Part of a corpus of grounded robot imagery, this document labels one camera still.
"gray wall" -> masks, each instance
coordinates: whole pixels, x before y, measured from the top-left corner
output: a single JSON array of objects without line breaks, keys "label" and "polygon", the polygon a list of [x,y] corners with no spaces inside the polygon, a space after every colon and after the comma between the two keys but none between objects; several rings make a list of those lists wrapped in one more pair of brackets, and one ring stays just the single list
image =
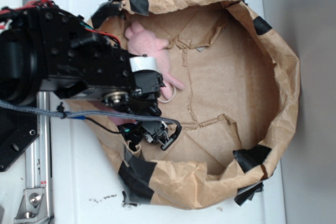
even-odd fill
[{"label": "gray wall", "polygon": [[336,0],[264,9],[301,61],[297,133],[281,161],[287,223],[336,223]]}]

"brown paper bag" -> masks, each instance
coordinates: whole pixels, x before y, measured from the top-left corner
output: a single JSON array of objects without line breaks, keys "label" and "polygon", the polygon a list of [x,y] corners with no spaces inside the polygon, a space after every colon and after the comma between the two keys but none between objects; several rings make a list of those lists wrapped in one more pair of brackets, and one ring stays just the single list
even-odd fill
[{"label": "brown paper bag", "polygon": [[[296,129],[299,60],[244,0],[120,0],[124,18],[100,30],[117,35],[137,20],[170,41],[171,73],[187,88],[160,104],[181,122],[165,152],[142,141],[131,151],[122,136],[92,123],[119,173],[129,202],[197,209],[236,196],[242,204],[262,190]],[[74,110],[92,110],[86,101]],[[104,126],[117,130],[107,118]]]}]

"screw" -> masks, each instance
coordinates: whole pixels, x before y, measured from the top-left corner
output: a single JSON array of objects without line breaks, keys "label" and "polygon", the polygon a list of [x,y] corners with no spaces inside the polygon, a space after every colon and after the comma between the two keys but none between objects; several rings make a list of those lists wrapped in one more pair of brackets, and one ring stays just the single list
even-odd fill
[{"label": "screw", "polygon": [[31,211],[23,213],[23,218],[25,218],[25,219],[30,219],[32,216],[33,216],[33,214],[31,213]]},{"label": "screw", "polygon": [[99,52],[95,52],[95,53],[93,54],[93,56],[94,56],[96,59],[98,59],[98,58],[100,57],[100,53],[99,53]]},{"label": "screw", "polygon": [[51,13],[46,13],[46,19],[47,20],[52,20],[53,16]]},{"label": "screw", "polygon": [[128,76],[128,71],[127,71],[127,70],[124,70],[124,71],[122,72],[122,75],[125,76],[125,77],[127,77],[127,76]]},{"label": "screw", "polygon": [[29,201],[33,205],[38,205],[41,202],[41,200],[42,200],[41,195],[37,193],[31,194],[29,197]]},{"label": "screw", "polygon": [[63,23],[68,23],[69,22],[69,18],[67,16],[62,17],[62,22]]},{"label": "screw", "polygon": [[69,51],[68,51],[68,56],[69,56],[70,58],[74,57],[74,56],[75,56],[75,52],[74,52],[73,50],[69,50]]},{"label": "screw", "polygon": [[52,54],[52,55],[58,55],[58,49],[57,49],[56,47],[53,47],[53,48],[51,49],[51,54]]}]

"cable tie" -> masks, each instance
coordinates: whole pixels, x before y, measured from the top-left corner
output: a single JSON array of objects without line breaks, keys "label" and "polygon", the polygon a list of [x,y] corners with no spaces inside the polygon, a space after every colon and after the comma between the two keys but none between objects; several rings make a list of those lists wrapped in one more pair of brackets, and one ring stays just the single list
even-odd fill
[{"label": "cable tie", "polygon": [[64,111],[64,106],[63,106],[63,102],[61,102],[58,106],[57,106],[57,108],[56,108],[56,110],[58,111],[58,112],[60,112],[60,113],[62,113],[63,114],[63,116],[61,117],[61,119],[64,119],[64,118],[67,118],[68,117],[68,115],[67,115],[67,113]]}]

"red wire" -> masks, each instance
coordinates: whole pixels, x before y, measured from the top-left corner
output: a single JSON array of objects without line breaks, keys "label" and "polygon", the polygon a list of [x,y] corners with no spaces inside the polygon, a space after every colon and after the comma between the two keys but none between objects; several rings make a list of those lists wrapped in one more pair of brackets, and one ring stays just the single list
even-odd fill
[{"label": "red wire", "polygon": [[[53,7],[53,5],[54,5],[51,0],[40,0],[40,2],[42,4],[48,4],[49,7]],[[20,8],[17,8],[17,9],[13,9],[13,10],[16,11],[16,10],[23,10],[23,9],[28,9],[28,8],[36,8],[37,7],[36,4],[38,4],[38,3],[39,3],[39,1],[35,1],[35,0],[29,1],[24,6],[22,6]],[[10,12],[10,10],[2,10],[2,11],[0,11],[0,14],[5,14],[5,13],[9,13],[9,12]]]},{"label": "red wire", "polygon": [[89,28],[85,28],[85,30],[90,31],[90,32],[92,32],[92,33],[98,33],[98,34],[101,34],[101,35],[106,35],[106,36],[112,37],[113,39],[115,39],[115,40],[118,42],[118,44],[121,44],[121,43],[120,43],[120,40],[119,40],[118,37],[115,36],[115,35],[108,34],[108,33],[104,33],[103,31],[91,30],[91,29],[89,29]]}]

